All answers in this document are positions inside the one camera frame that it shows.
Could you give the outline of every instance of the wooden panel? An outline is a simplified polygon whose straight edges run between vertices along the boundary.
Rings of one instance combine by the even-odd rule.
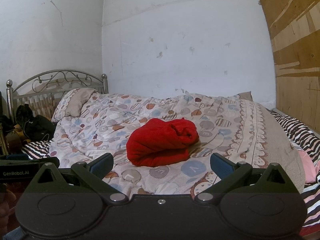
[[[260,0],[275,61],[277,108],[320,131],[320,0]]]

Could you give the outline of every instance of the human hand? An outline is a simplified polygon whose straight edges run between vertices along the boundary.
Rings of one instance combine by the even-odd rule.
[[[16,196],[9,190],[5,193],[4,201],[0,203],[0,237],[7,233],[9,216],[14,213],[14,209],[9,209],[9,205],[16,200]]]

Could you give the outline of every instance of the red towel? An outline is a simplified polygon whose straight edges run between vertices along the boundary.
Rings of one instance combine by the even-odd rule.
[[[188,147],[198,140],[196,126],[189,120],[165,122],[153,118],[130,135],[127,157],[136,166],[178,163],[189,159]]]

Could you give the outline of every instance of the black and white striped fabric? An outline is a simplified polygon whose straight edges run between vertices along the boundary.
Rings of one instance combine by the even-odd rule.
[[[298,119],[288,115],[271,113],[288,138],[298,144],[311,157],[314,166],[320,158],[320,139]],[[317,174],[317,181],[305,184],[301,194],[307,209],[308,215],[304,227],[313,226],[320,223],[320,172]]]
[[[47,158],[49,155],[49,146],[51,141],[31,142],[23,146],[22,152],[28,154],[29,158],[39,159]]]

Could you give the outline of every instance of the patterned quilt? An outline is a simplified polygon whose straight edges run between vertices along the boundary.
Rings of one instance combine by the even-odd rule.
[[[169,121],[182,117],[195,123],[200,136],[190,147],[187,161],[150,168],[136,167],[127,159],[126,143],[132,131],[151,118]],[[49,152],[60,159],[61,168],[110,152],[114,167],[104,181],[128,196],[198,194],[220,180],[210,169],[213,152],[234,163],[245,160],[253,167],[278,162],[300,192],[305,184],[299,154],[281,126],[263,106],[239,95],[185,94],[156,99],[93,93],[80,117],[59,120]]]

